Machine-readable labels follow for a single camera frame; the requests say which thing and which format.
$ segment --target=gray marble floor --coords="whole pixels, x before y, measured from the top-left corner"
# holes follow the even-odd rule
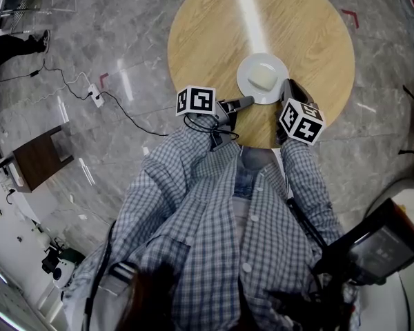
[[[181,122],[172,109],[175,90],[166,44],[183,1],[77,0],[76,13],[31,18],[31,23],[53,26],[49,53],[15,58],[1,68],[0,77],[32,72],[43,58],[48,67],[64,69],[68,81],[83,71],[99,83],[99,76],[108,73],[106,88],[139,124],[171,132]],[[400,148],[414,148],[414,103],[402,92],[402,84],[414,92],[414,47],[399,0],[330,2],[340,13],[353,10],[359,17],[355,28],[353,19],[341,13],[355,50],[355,85],[343,113],[313,149],[334,209],[349,229],[386,186],[414,175],[414,157],[397,155]],[[59,8],[71,5],[69,0],[55,3]],[[33,79],[4,83],[0,143],[8,152],[63,123],[59,101],[64,102],[70,122],[59,141],[82,159],[93,182],[78,160],[49,179],[59,209],[43,226],[88,253],[117,217],[144,153],[162,139],[136,129],[109,98],[104,107],[96,108],[91,100],[80,101],[63,89],[32,104],[62,86],[59,72],[45,70]],[[87,94],[83,77],[70,87],[80,97]]]

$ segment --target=white cable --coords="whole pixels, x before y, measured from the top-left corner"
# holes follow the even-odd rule
[[[57,93],[58,91],[63,90],[64,88],[66,88],[66,87],[67,87],[67,85],[70,85],[71,83],[75,83],[75,82],[77,82],[77,81],[78,81],[78,79],[80,78],[80,76],[81,76],[81,75],[83,75],[83,76],[84,76],[84,78],[86,79],[86,81],[89,83],[89,86],[90,86],[90,82],[89,82],[89,79],[88,79],[87,75],[86,75],[84,72],[80,72],[80,73],[78,74],[77,78],[76,78],[74,81],[69,81],[69,82],[66,82],[66,85],[64,85],[63,87],[57,88],[54,92],[52,92],[52,93],[48,94],[47,96],[44,96],[44,97],[42,97],[42,98],[38,99],[38,100],[37,100],[37,101],[35,101],[35,102],[32,102],[30,98],[22,99],[21,101],[18,101],[17,103],[15,103],[15,104],[14,104],[14,106],[18,106],[20,103],[27,102],[27,101],[29,101],[29,102],[30,102],[30,104],[33,106],[33,105],[37,104],[38,102],[43,101],[44,99],[47,99],[47,98],[48,98],[48,97],[50,97],[50,96],[53,96],[53,95],[54,95],[55,93]]]

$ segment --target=white wall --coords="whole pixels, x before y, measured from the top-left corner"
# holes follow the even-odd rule
[[[46,257],[31,232],[30,223],[19,213],[17,205],[6,203],[6,194],[0,184],[0,266],[23,290],[30,305],[35,305],[52,280],[52,275],[41,269],[41,260]]]

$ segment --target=red floor marking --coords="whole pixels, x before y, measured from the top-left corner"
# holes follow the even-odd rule
[[[351,16],[354,17],[354,24],[356,25],[356,29],[358,29],[359,28],[359,20],[357,19],[357,13],[355,13],[353,11],[344,10],[344,9],[342,9],[342,12],[344,14],[350,14]]]
[[[99,77],[99,84],[101,85],[101,89],[103,89],[103,88],[104,88],[104,83],[103,83],[103,80],[104,80],[107,76],[109,76],[109,74],[108,74],[108,73],[105,73],[105,74],[103,74],[103,75],[101,75],[101,76]]]

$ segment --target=person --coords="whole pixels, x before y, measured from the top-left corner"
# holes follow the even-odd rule
[[[18,55],[46,53],[49,51],[49,43],[49,30],[45,30],[38,40],[33,35],[30,35],[26,40],[8,34],[0,36],[0,66]]]
[[[308,146],[211,152],[201,129],[183,126],[145,157],[107,242],[64,290],[70,329],[358,329],[355,288],[338,291],[345,313],[313,298],[326,286],[311,273],[321,252],[286,204],[282,170],[326,243],[342,235]]]

